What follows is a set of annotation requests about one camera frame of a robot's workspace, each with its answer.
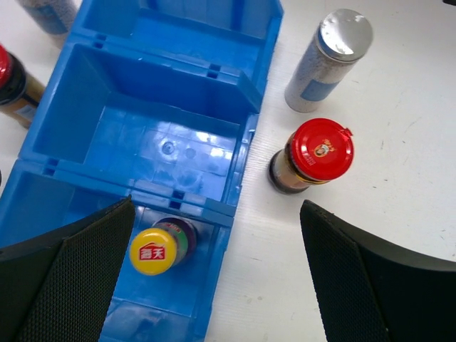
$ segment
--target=condiment bottle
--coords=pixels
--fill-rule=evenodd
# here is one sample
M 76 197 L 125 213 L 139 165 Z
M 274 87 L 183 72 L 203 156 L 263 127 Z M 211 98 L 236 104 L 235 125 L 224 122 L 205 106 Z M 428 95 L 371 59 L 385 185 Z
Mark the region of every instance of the condiment bottle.
M 139 233 L 130 246 L 130 260 L 141 273 L 155 276 L 190 256 L 197 246 L 195 226 L 168 217 Z
M 54 45 L 62 48 L 78 13 L 73 0 L 17 0 L 17 2 L 51 37 Z
M 351 132 L 329 119 L 305 122 L 269 163 L 269 178 L 286 194 L 325 184 L 343 175 L 353 161 Z
M 0 45 L 0 111 L 29 128 L 43 92 L 44 86 Z
M 285 90 L 291 109 L 308 113 L 342 81 L 373 40 L 369 21 L 358 12 L 338 9 L 318 26 Z

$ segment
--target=white table surface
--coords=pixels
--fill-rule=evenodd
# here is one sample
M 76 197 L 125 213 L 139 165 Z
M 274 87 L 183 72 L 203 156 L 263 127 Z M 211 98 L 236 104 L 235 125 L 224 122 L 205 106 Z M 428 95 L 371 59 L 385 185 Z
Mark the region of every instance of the white table surface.
M 325 341 L 299 226 L 309 199 L 396 244 L 456 261 L 456 7 L 441 0 L 283 0 L 285 15 L 214 298 L 206 341 Z M 284 88 L 318 21 L 337 8 L 364 14 L 368 55 L 311 115 Z M 47 83 L 58 58 L 16 5 L 0 1 L 0 42 Z M 309 118 L 349 127 L 356 157 L 339 180 L 301 195 L 275 192 L 269 158 Z M 26 131 L 0 115 L 1 190 Z

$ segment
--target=yellow bottle cap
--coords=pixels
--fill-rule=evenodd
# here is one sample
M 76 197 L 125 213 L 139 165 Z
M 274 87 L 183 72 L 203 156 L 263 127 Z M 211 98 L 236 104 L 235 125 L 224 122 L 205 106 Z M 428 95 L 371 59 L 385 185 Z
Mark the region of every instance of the yellow bottle cap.
M 130 260 L 141 273 L 154 276 L 168 270 L 176 260 L 177 243 L 165 230 L 149 228 L 139 233 L 130 246 Z

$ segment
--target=jar lid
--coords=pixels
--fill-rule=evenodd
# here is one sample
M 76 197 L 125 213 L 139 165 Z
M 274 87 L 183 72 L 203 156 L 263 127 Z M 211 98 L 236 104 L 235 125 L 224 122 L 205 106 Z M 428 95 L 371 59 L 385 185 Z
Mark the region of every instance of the jar lid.
M 8 81 L 11 76 L 11 59 L 9 53 L 0 44 L 0 87 Z
M 334 180 L 353 161 L 352 134 L 329 119 L 312 119 L 301 125 L 291 141 L 291 158 L 303 175 L 313 180 Z
M 361 14 L 350 9 L 331 12 L 320 23 L 317 31 L 321 50 L 339 61 L 356 61 L 368 52 L 373 40 L 373 29 Z
M 163 229 L 149 228 L 139 233 L 130 246 L 130 260 L 135 269 L 148 276 L 167 271 L 176 260 L 177 243 Z

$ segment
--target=red lid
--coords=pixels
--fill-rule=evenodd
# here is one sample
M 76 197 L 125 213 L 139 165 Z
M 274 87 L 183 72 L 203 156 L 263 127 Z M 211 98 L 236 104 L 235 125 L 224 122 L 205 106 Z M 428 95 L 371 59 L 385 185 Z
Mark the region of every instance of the red lid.
M 8 81 L 9 76 L 11 76 L 11 69 L 12 67 L 9 53 L 0 44 L 0 87 L 3 87 Z
M 329 119 L 305 122 L 291 141 L 291 157 L 297 168 L 314 180 L 334 180 L 353 161 L 353 142 L 348 128 Z

